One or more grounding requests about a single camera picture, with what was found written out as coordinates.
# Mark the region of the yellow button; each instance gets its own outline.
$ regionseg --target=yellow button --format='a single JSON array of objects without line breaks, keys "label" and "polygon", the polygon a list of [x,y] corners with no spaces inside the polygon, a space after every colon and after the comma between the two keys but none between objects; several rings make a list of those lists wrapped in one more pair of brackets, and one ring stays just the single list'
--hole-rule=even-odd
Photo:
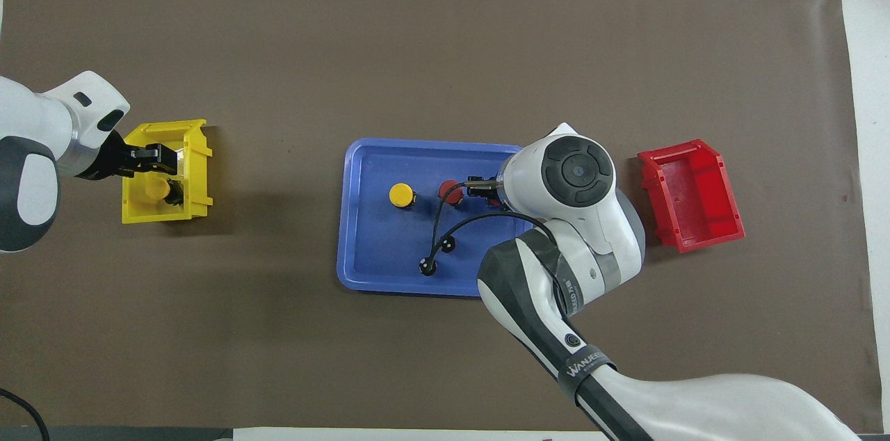
[{"label": "yellow button", "polygon": [[403,209],[414,204],[414,190],[409,184],[399,182],[390,188],[390,203]]},{"label": "yellow button", "polygon": [[150,199],[159,201],[168,196],[170,193],[170,185],[162,177],[149,175],[145,179],[145,194]]}]

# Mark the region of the cable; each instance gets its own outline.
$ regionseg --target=cable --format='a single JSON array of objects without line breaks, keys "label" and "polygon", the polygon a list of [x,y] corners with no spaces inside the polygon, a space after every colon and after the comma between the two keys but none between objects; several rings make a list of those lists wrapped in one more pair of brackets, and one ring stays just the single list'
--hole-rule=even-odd
[{"label": "cable", "polygon": [[442,216],[442,207],[445,206],[445,200],[448,199],[448,196],[451,196],[451,193],[454,193],[455,190],[460,189],[465,185],[464,182],[460,182],[460,184],[454,184],[452,187],[449,187],[445,194],[442,194],[441,199],[439,199],[439,209],[436,210],[435,220],[432,222],[432,241],[430,242],[430,255],[436,248],[436,232],[439,231],[439,217]]},{"label": "cable", "polygon": [[12,392],[5,390],[4,388],[0,388],[0,396],[3,396],[6,399],[9,399],[13,403],[16,403],[16,404],[18,404],[18,406],[21,406],[22,408],[24,408],[25,411],[28,412],[29,415],[31,415],[31,418],[34,419],[34,423],[38,425],[38,429],[40,431],[40,438],[42,439],[42,441],[50,441],[50,432],[47,431],[47,425],[44,423],[44,419],[41,418],[40,413],[38,413],[38,411],[34,408],[34,406],[31,406],[30,403],[28,403],[24,399],[21,399],[20,397],[16,396],[16,394],[13,394]]},{"label": "cable", "polygon": [[547,239],[550,239],[550,242],[552,242],[553,245],[556,245],[556,238],[554,237],[553,232],[551,232],[550,229],[547,228],[547,226],[544,225],[543,222],[536,219],[535,217],[528,216],[528,215],[525,215],[522,213],[517,213],[515,211],[493,211],[490,213],[483,213],[483,214],[477,215],[477,216],[471,216],[470,218],[465,218],[464,220],[461,220],[460,222],[456,223],[451,229],[448,229],[448,232],[445,232],[442,235],[442,237],[439,239],[439,241],[436,241],[436,244],[432,246],[432,251],[430,252],[430,256],[426,257],[426,260],[429,261],[430,263],[432,263],[432,261],[435,259],[436,253],[439,253],[439,249],[442,247],[442,244],[445,241],[445,238],[448,238],[449,236],[454,235],[454,233],[457,232],[458,229],[460,229],[464,225],[467,225],[467,223],[476,222],[476,220],[480,220],[483,218],[489,218],[490,216],[512,216],[514,218],[518,218],[520,220],[530,222],[530,223],[532,223],[532,225],[536,226],[538,229],[541,229],[541,231],[543,231],[544,234],[547,235]]}]

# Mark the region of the blue plastic tray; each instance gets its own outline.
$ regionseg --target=blue plastic tray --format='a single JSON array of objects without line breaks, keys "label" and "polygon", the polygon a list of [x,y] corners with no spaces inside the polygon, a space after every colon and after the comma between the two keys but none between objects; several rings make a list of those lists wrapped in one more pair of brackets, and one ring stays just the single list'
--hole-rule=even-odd
[{"label": "blue plastic tray", "polygon": [[[365,138],[346,152],[337,276],[351,289],[479,296],[476,274],[488,248],[530,227],[496,216],[470,223],[455,233],[458,247],[436,254],[438,270],[417,270],[429,255],[439,185],[470,175],[493,177],[521,148],[490,143],[454,143]],[[411,209],[397,209],[389,190],[398,182],[417,194]],[[445,205],[439,234],[464,218],[494,211],[484,199],[465,197],[457,209]]]}]

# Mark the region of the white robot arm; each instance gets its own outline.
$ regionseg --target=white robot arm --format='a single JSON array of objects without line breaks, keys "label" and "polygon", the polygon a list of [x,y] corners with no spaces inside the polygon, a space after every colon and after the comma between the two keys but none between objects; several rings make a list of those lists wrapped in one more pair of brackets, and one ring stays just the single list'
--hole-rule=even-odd
[{"label": "white robot arm", "polygon": [[128,111],[127,100],[92,71],[42,94],[0,77],[0,253],[25,250],[47,233],[59,175],[175,175],[172,150],[128,146],[114,131]]},{"label": "white robot arm", "polygon": [[547,217],[490,248],[481,298],[573,403],[620,441],[855,441],[791,384],[753,375],[646,382],[616,371],[569,317],[639,272],[645,235],[602,146],[560,125],[512,156],[496,180],[511,210]]}]

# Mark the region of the yellow bin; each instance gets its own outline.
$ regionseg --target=yellow bin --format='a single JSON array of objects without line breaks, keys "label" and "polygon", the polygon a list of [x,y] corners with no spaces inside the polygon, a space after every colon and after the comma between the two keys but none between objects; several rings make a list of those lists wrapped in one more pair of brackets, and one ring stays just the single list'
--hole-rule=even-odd
[{"label": "yellow bin", "polygon": [[[177,171],[174,177],[157,172],[137,173],[124,178],[124,195],[121,199],[121,220],[124,223],[162,222],[166,220],[190,220],[195,216],[207,216],[207,207],[213,198],[207,196],[207,158],[213,150],[207,147],[207,137],[201,131],[206,120],[169,121],[138,125],[125,143],[146,146],[163,143],[177,154]],[[166,185],[166,179],[180,182],[184,203],[168,205],[158,189]]]}]

